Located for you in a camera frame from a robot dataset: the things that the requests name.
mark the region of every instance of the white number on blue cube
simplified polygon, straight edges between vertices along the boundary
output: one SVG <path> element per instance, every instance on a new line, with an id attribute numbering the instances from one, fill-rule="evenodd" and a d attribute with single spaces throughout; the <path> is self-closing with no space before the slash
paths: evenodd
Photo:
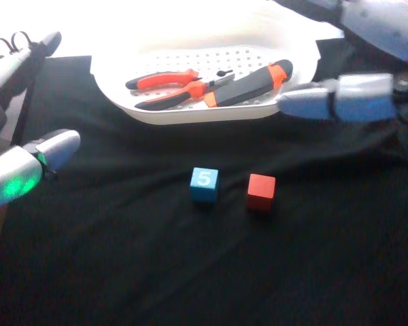
<path id="1" fill-rule="evenodd" d="M 197 202 L 216 202 L 218 184 L 218 170 L 194 168 L 190 180 L 190 195 Z"/>

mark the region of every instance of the red pliers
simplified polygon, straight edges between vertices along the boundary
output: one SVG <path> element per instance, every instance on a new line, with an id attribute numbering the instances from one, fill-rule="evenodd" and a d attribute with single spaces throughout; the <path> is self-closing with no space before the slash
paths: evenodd
<path id="1" fill-rule="evenodd" d="M 185 72 L 164 72 L 139 77 L 128 81 L 125 86 L 129 90 L 143 90 L 165 84 L 180 84 L 183 88 L 173 94 L 155 98 L 135 105 L 138 109 L 148 111 L 160 111 L 174 107 L 190 98 L 201 98 L 206 93 L 223 86 L 234 80 L 233 71 L 219 71 L 216 78 L 209 82 L 203 82 L 198 77 L 199 73 L 189 69 Z"/>

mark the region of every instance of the white basket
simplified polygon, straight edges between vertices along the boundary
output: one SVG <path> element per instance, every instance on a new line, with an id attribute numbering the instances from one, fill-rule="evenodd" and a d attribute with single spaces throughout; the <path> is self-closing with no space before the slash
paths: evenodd
<path id="1" fill-rule="evenodd" d="M 200 17 L 207 20 L 186 22 L 171 17 L 167 22 L 168 15 L 163 15 L 163 11 L 153 12 L 151 19 L 158 21 L 157 26 L 146 29 L 145 33 L 110 40 L 108 50 L 98 51 L 91 64 L 91 73 L 104 95 L 131 117 L 149 124 L 244 120 L 274 114 L 278 110 L 275 101 L 280 90 L 312 80 L 320 54 L 315 39 L 296 28 L 299 19 L 290 10 L 265 0 L 254 0 L 254 5 L 246 0 L 217 1 L 217 15 L 221 18 L 212 20 L 208 17 L 215 13 L 206 9 L 212 8 L 212 1 L 206 2 L 200 11 Z M 186 8 L 179 15 L 188 16 L 190 10 Z M 232 69 L 239 79 L 281 59 L 290 60 L 294 67 L 287 84 L 232 107 L 210 109 L 202 101 L 189 100 L 168 110 L 146 111 L 135 105 L 179 88 L 143 92 L 125 88 L 128 80 L 142 75 L 190 68 L 203 79 L 213 79 L 219 70 Z"/>

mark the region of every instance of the black fabric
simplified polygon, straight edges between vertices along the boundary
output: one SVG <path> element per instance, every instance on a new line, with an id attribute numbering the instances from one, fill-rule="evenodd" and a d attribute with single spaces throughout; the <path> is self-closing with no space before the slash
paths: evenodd
<path id="1" fill-rule="evenodd" d="M 315 80 L 381 70 L 320 44 Z M 82 146 L 57 183 L 9 207 L 0 325 L 408 325 L 408 156 L 395 122 L 261 120 L 151 126 L 99 91 L 90 58 L 47 60 L 23 142 Z M 220 171 L 195 207 L 195 166 Z M 277 178 L 249 214 L 250 173 Z"/>

